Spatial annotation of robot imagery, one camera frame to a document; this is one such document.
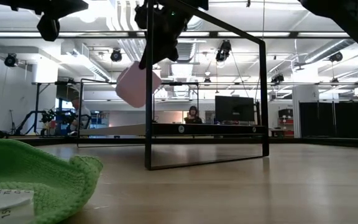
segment black curtain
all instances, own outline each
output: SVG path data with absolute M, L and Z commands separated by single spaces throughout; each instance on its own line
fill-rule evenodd
M 316 102 L 299 106 L 303 138 L 358 138 L 358 103 Z
M 318 135 L 318 107 L 317 103 L 299 103 L 301 135 L 312 137 Z
M 358 138 L 358 103 L 336 103 L 336 132 L 339 138 Z

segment ceiling beam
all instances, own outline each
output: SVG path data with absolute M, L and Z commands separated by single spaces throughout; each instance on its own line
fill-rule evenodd
M 262 31 L 246 30 L 250 35 L 264 39 L 350 39 L 345 32 L 319 31 Z M 144 39 L 144 31 L 86 31 L 60 32 L 59 39 Z M 38 32 L 0 31 L 0 39 L 41 39 Z M 179 39 L 243 39 L 232 32 L 187 31 Z

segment column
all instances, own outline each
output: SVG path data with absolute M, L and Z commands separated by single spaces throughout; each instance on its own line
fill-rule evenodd
M 319 82 L 318 68 L 313 65 L 306 66 L 304 70 L 296 71 L 292 74 L 293 82 Z M 292 88 L 293 103 L 293 128 L 294 137 L 301 137 L 301 121 L 299 103 L 317 102 L 319 91 L 317 85 L 294 86 Z

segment rectangular frame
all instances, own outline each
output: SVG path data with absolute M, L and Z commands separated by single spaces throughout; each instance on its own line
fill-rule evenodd
M 146 130 L 145 130 L 145 158 L 144 166 L 148 170 L 159 170 L 159 169 L 169 169 L 176 167 L 186 167 L 186 166 L 195 166 L 202 164 L 212 164 L 218 162 L 229 162 L 229 161 L 239 161 L 244 159 L 255 159 L 260 157 L 265 157 L 269 155 L 269 121 L 268 121 L 268 111 L 267 111 L 267 65 L 266 65 L 266 44 L 263 40 L 260 40 L 234 26 L 231 26 L 219 19 L 208 15 L 205 12 L 201 12 L 196 8 L 193 8 L 186 3 L 183 3 L 179 0 L 166 0 L 165 4 L 172 8 L 185 11 L 189 14 L 197 16 L 205 21 L 208 21 L 216 26 L 219 26 L 223 29 L 226 29 L 229 32 L 237 34 L 240 38 L 248 39 L 253 43 L 259 45 L 259 65 L 260 65 L 260 97 L 261 97 L 261 118 L 263 126 L 263 135 L 262 135 L 262 155 L 254 157 L 241 157 L 236 159 L 223 159 L 217 161 L 205 161 L 205 162 L 193 162 L 189 164 L 174 164 L 169 166 L 155 166 L 152 165 L 152 144 L 153 144 L 153 131 L 152 131 L 152 120 L 153 120 L 153 91 L 152 91 L 152 69 L 153 69 L 153 39 L 154 39 L 154 2 L 149 1 L 147 5 L 147 44 L 146 44 Z

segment black panel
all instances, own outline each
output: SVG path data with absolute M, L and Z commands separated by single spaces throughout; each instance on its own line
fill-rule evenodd
M 215 96 L 218 121 L 255 121 L 254 99 L 238 96 Z
M 208 125 L 208 124 L 153 124 L 153 136 L 169 135 L 261 135 L 263 126 Z
M 358 138 L 358 103 L 336 103 L 336 134 L 339 138 Z
M 332 103 L 318 103 L 317 136 L 335 137 L 335 126 Z
M 317 103 L 299 103 L 302 137 L 318 135 Z

